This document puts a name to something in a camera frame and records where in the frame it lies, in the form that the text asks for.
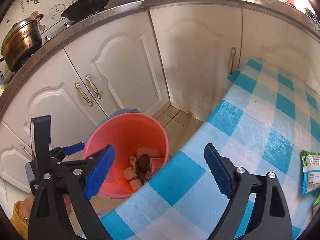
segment kitchen cabinet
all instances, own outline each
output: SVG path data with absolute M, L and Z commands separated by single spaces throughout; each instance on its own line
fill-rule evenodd
M 65 47 L 103 111 L 136 108 L 153 116 L 169 102 L 148 12 L 100 26 Z
M 32 160 L 31 148 L 0 122 L 0 177 L 17 188 L 30 192 L 25 165 Z
M 225 95 L 228 65 L 241 48 L 241 8 L 183 4 L 150 10 L 170 101 L 201 121 Z
M 299 28 L 243 9 L 240 65 L 257 57 L 283 68 L 320 94 L 320 43 Z
M 90 103 L 83 98 L 76 83 Z M 52 147 L 83 141 L 106 118 L 64 50 L 51 57 L 28 79 L 10 103 L 3 121 L 30 146 L 30 119 L 42 115 L 51 115 Z

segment screw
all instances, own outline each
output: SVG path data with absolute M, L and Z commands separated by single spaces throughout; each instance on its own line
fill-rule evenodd
M 240 174 L 244 174 L 245 173 L 245 169 L 243 167 L 238 167 L 237 168 L 237 172 Z
M 274 179 L 276 177 L 276 175 L 273 172 L 269 172 L 268 176 L 271 179 Z
M 82 172 L 81 169 L 75 169 L 75 170 L 73 171 L 73 174 L 74 174 L 74 175 L 80 175 L 81 172 Z
M 46 173 L 46 174 L 43 175 L 44 179 L 50 179 L 50 177 L 51 177 L 50 173 Z

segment yellow sleeve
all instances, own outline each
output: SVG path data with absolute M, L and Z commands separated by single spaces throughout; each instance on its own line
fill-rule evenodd
M 25 219 L 21 212 L 23 201 L 17 201 L 13 206 L 13 215 L 10 219 L 11 224 L 19 232 L 19 234 L 28 240 L 28 225 L 29 221 Z

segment pot lid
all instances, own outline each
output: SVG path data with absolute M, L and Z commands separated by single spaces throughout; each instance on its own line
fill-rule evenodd
M 15 34 L 17 33 L 22 27 L 24 27 L 25 25 L 31 23 L 31 22 L 37 22 L 35 19 L 29 17 L 27 19 L 24 19 L 18 23 L 15 23 L 11 30 L 8 32 L 8 34 L 5 36 L 3 42 L 2 42 L 2 46 L 1 46 L 1 52 L 3 47 L 6 45 L 6 43 L 9 41 L 9 39 Z

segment black gripper frame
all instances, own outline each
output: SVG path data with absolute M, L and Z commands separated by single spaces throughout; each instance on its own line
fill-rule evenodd
M 57 164 L 66 156 L 64 152 L 67 147 L 58 147 L 49 151 L 50 126 L 50 116 L 31 119 L 32 161 L 30 165 L 35 179 L 31 181 L 30 188 L 35 199 L 30 214 L 28 239 L 84 239 L 77 236 L 71 226 L 63 200 L 63 195 L 68 194 L 86 238 L 112 240 L 84 194 L 87 176 L 109 145 L 90 156 L 93 158 Z M 73 173 L 75 169 L 81 169 L 81 174 L 75 175 Z
M 292 225 L 287 202 L 274 173 L 252 175 L 244 168 L 236 168 L 221 157 L 212 144 L 232 181 L 233 195 L 208 240 L 233 240 L 251 193 L 256 193 L 253 211 L 243 236 L 236 240 L 292 240 Z

